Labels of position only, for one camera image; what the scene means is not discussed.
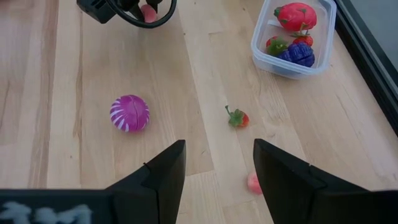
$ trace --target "black cable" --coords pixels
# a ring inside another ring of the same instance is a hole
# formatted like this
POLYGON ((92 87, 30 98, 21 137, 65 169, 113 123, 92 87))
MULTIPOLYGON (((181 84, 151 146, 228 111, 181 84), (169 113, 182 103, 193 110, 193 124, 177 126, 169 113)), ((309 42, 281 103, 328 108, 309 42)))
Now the black cable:
POLYGON ((118 7, 118 5, 116 4, 115 0, 106 0, 106 2, 108 3, 108 5, 111 7, 111 9, 120 17, 122 17, 125 21, 128 21, 129 23, 131 23, 132 25, 141 27, 141 28, 146 28, 146 29, 153 29, 156 28, 158 26, 161 26, 163 24, 165 24, 173 15, 175 8, 177 7, 177 0, 172 0, 172 3, 170 5, 170 9, 168 11, 168 13, 162 17, 161 19, 155 21, 155 22, 151 22, 151 23, 147 23, 147 22, 142 22, 139 21, 137 19, 134 19, 133 17, 127 15, 122 9, 120 9, 118 7))

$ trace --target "clear plastic container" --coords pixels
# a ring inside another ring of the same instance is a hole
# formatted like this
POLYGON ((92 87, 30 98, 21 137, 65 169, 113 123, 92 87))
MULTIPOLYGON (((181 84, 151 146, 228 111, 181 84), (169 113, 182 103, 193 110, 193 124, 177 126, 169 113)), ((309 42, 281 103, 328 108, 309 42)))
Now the clear plastic container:
POLYGON ((328 67, 335 21, 336 4, 333 0, 265 0, 251 41, 254 64, 262 70, 293 79, 311 77, 321 73, 328 67), (310 68, 265 54, 266 42, 273 36, 281 35, 290 43, 294 40, 293 37, 290 37, 292 33, 286 31, 274 16, 274 10, 277 7, 292 2, 308 4, 317 13, 317 24, 309 30, 314 39, 312 49, 315 54, 315 63, 310 68))

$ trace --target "white stripe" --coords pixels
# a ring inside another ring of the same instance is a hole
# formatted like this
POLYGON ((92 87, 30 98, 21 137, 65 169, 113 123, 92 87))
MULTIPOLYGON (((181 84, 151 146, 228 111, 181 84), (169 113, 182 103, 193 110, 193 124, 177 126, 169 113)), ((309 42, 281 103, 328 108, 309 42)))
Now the white stripe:
POLYGON ((123 111, 123 110, 113 111, 113 112, 111 113, 111 118, 112 118, 115 114, 117 114, 118 112, 121 112, 121 111, 123 111))
POLYGON ((118 129, 119 129, 119 130, 122 129, 123 124, 124 124, 124 118, 123 118, 123 120, 120 121, 120 123, 119 123, 119 126, 118 126, 118 129))
POLYGON ((122 115, 120 115, 120 116, 118 116, 114 121, 113 121, 113 124, 116 124, 116 122, 118 122, 119 121, 119 119, 121 118, 121 117, 123 117, 123 114, 122 115))
POLYGON ((113 106, 111 106, 111 109, 115 109, 115 108, 117 108, 117 107, 120 107, 121 105, 113 105, 113 106))

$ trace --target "wood grain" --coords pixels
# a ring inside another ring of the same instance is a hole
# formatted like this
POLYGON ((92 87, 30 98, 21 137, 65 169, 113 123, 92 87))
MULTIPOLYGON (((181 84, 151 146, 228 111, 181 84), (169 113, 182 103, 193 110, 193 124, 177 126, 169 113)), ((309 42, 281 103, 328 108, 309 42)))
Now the wood grain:
POLYGON ((0 187, 102 189, 186 139, 177 223, 272 223, 246 188, 263 138, 368 189, 397 188, 398 139, 337 34, 317 77, 254 66, 262 3, 179 1, 168 23, 144 30, 99 24, 75 1, 0 1, 0 187), (149 105, 141 133, 109 120, 127 94, 149 105), (251 124, 230 128, 225 105, 251 124))

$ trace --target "purple ball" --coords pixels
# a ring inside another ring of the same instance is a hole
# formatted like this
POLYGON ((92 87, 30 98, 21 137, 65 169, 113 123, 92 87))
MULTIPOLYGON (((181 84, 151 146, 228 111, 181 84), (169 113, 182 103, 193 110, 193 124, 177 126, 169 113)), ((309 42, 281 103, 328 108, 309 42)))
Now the purple ball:
POLYGON ((135 95, 122 96, 113 102, 111 121, 125 132, 141 131, 149 122, 149 108, 145 101, 135 95))

